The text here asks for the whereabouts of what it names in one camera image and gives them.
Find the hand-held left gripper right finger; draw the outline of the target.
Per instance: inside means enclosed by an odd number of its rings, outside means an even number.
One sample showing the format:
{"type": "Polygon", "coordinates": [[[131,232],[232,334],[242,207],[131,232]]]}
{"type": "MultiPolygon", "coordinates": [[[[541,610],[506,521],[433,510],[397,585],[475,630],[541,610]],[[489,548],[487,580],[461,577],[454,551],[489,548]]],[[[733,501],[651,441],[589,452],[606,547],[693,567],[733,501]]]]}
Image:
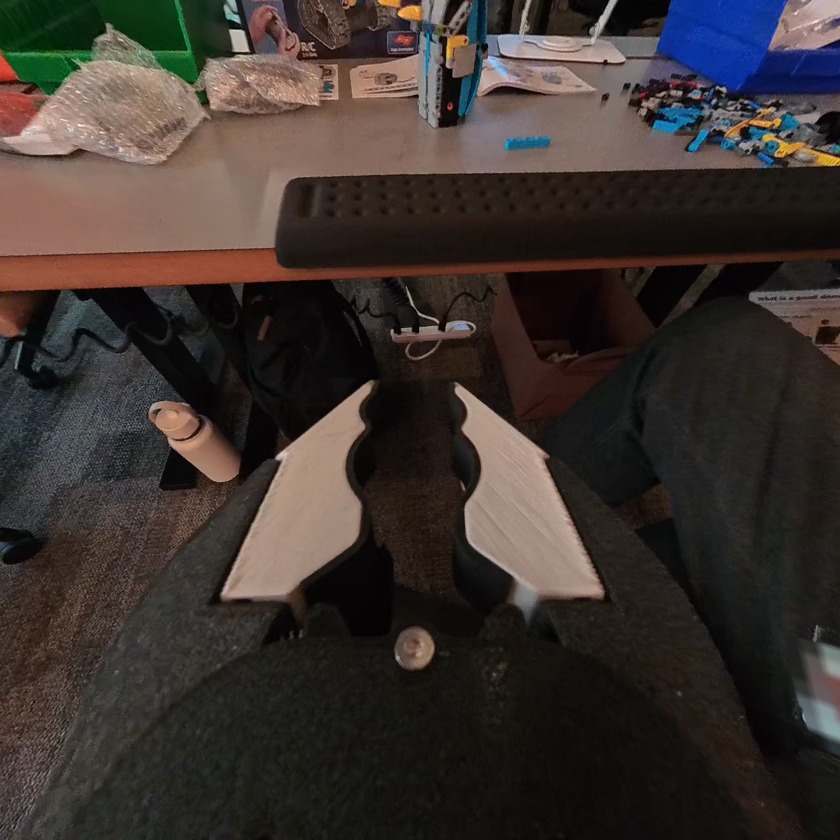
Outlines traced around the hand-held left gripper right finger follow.
{"type": "Polygon", "coordinates": [[[451,389],[463,486],[455,571],[471,601],[603,601],[549,456],[461,384],[451,389]]]}

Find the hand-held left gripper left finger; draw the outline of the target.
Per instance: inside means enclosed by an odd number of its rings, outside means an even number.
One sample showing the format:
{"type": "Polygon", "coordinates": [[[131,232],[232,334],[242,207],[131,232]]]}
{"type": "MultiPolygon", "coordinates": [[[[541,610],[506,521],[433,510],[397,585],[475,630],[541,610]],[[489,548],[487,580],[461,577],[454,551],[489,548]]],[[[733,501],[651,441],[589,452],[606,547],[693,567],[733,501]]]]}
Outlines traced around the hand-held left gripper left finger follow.
{"type": "Polygon", "coordinates": [[[222,602],[298,602],[371,534],[364,486],[375,471],[370,380],[282,449],[220,592],[222,602]]]}

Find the toy brick robot model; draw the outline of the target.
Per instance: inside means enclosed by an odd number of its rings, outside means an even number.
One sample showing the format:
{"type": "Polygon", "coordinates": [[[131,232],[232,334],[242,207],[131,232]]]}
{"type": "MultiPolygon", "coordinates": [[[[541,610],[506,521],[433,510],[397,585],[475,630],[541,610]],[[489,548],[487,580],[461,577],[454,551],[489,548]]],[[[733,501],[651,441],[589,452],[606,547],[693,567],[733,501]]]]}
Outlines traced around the toy brick robot model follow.
{"type": "Polygon", "coordinates": [[[466,120],[487,55],[488,1],[423,1],[418,32],[418,111],[436,129],[466,120]]]}

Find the pile of toy brick parts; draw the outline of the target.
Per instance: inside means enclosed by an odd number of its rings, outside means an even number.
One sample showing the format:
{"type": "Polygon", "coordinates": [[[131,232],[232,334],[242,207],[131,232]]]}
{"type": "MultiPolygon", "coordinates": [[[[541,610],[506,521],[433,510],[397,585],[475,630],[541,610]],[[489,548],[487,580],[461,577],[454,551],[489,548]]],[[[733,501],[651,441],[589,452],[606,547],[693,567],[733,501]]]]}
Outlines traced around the pile of toy brick parts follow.
{"type": "Polygon", "coordinates": [[[838,94],[749,96],[673,73],[623,84],[618,98],[652,132],[719,148],[762,167],[839,166],[838,94]]]}

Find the beige water bottle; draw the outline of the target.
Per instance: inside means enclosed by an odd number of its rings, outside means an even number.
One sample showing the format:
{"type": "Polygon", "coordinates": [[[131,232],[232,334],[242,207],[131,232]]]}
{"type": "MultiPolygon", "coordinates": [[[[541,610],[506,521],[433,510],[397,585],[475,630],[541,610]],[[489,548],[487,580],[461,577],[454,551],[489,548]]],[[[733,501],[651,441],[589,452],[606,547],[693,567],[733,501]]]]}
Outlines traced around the beige water bottle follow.
{"type": "Polygon", "coordinates": [[[241,455],[208,417],[173,401],[152,404],[148,417],[169,446],[206,478],[223,483],[238,477],[241,455]]]}

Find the brown cardboard box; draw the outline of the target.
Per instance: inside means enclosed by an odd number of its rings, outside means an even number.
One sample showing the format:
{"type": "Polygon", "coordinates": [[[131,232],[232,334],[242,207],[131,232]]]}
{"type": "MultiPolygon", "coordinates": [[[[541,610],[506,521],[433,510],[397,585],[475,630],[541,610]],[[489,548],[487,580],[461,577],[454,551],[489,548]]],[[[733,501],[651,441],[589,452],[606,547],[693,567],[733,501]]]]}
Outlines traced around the brown cardboard box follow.
{"type": "Polygon", "coordinates": [[[561,416],[654,333],[618,269],[514,272],[497,283],[491,334],[519,421],[561,416]]]}

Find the white power strip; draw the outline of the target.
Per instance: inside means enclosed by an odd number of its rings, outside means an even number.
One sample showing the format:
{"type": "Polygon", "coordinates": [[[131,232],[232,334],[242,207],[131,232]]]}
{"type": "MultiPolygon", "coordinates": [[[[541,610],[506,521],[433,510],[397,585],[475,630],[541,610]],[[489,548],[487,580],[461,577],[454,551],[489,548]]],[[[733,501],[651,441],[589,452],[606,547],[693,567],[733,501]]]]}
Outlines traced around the white power strip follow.
{"type": "Polygon", "coordinates": [[[422,322],[417,330],[404,327],[399,330],[392,329],[390,334],[394,343],[415,344],[465,340],[470,338],[475,331],[476,325],[473,322],[457,320],[446,322],[444,327],[438,323],[422,322]]]}

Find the black power plug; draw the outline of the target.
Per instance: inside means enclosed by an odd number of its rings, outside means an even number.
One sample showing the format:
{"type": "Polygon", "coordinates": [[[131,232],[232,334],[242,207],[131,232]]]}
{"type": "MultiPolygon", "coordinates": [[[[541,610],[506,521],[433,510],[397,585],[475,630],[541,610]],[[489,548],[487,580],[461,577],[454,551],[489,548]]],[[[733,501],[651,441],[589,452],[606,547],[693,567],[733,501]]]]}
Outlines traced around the black power plug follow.
{"type": "Polygon", "coordinates": [[[385,315],[392,328],[397,333],[404,329],[417,333],[421,316],[405,282],[400,278],[381,278],[381,294],[385,315]]]}

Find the black perforated wrist rest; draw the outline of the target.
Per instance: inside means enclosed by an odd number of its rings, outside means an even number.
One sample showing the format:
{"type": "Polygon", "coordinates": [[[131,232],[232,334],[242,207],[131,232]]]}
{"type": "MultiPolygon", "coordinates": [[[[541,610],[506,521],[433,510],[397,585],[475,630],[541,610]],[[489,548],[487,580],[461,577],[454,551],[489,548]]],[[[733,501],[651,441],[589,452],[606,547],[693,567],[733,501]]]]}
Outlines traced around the black perforated wrist rest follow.
{"type": "Polygon", "coordinates": [[[299,177],[286,268],[436,266],[838,249],[837,169],[299,177]]]}

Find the white printed box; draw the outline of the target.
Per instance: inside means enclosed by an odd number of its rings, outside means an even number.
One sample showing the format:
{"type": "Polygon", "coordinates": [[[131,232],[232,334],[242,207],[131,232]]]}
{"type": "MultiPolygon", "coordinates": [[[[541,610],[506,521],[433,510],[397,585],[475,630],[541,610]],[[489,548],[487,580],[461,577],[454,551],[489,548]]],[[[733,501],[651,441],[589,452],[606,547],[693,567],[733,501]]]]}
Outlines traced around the white printed box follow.
{"type": "Polygon", "coordinates": [[[805,336],[835,364],[839,364],[839,289],[756,290],[756,305],[771,312],[805,336]]]}

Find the white tablet stand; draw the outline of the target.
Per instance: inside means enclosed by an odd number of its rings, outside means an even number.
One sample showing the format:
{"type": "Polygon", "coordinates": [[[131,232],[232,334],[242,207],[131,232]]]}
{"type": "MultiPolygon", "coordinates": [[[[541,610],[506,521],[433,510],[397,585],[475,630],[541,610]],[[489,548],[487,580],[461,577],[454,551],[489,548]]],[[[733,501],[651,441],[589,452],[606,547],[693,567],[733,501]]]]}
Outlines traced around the white tablet stand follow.
{"type": "Polygon", "coordinates": [[[610,21],[617,1],[609,1],[587,36],[533,35],[530,33],[533,1],[527,1],[521,11],[519,27],[512,33],[497,36],[501,57],[516,60],[570,61],[601,66],[620,66],[627,58],[612,42],[601,38],[610,21]]]}

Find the blue toy set box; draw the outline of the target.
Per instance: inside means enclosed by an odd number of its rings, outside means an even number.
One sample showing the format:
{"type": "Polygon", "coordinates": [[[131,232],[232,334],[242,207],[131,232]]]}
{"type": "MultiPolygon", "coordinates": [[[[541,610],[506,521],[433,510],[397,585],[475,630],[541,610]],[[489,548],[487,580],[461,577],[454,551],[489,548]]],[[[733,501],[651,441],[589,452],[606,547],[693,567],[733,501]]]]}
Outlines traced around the blue toy set box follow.
{"type": "Polygon", "coordinates": [[[417,32],[398,16],[401,2],[236,1],[224,10],[237,51],[300,60],[411,56],[417,32]]]}

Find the green storage bin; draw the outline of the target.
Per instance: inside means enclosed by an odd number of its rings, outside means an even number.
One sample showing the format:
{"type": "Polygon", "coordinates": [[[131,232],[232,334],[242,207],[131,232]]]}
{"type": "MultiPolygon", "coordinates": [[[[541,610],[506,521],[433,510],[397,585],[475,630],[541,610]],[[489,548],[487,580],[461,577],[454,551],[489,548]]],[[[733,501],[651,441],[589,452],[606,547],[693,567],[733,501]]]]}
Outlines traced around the green storage bin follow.
{"type": "Polygon", "coordinates": [[[2,1],[2,57],[20,81],[51,93],[91,59],[107,24],[153,52],[163,68],[197,79],[183,11],[173,1],[2,1]]]}

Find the blue storage bin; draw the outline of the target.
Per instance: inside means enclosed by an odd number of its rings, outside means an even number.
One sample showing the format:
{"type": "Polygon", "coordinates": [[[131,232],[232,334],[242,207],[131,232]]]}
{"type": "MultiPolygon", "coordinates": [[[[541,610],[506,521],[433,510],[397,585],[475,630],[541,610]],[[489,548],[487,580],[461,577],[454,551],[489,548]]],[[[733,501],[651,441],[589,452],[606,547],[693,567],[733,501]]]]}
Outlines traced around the blue storage bin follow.
{"type": "Polygon", "coordinates": [[[838,93],[838,38],[773,49],[788,2],[671,2],[657,52],[709,81],[748,94],[838,93]]]}

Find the clear plastic bags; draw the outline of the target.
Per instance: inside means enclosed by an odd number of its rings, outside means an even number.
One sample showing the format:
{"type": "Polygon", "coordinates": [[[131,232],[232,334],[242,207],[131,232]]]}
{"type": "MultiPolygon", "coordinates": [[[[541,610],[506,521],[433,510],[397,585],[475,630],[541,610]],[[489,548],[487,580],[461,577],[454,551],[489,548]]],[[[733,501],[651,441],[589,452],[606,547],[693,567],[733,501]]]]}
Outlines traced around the clear plastic bags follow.
{"type": "Polygon", "coordinates": [[[815,50],[838,41],[839,1],[788,1],[769,50],[815,50]]]}

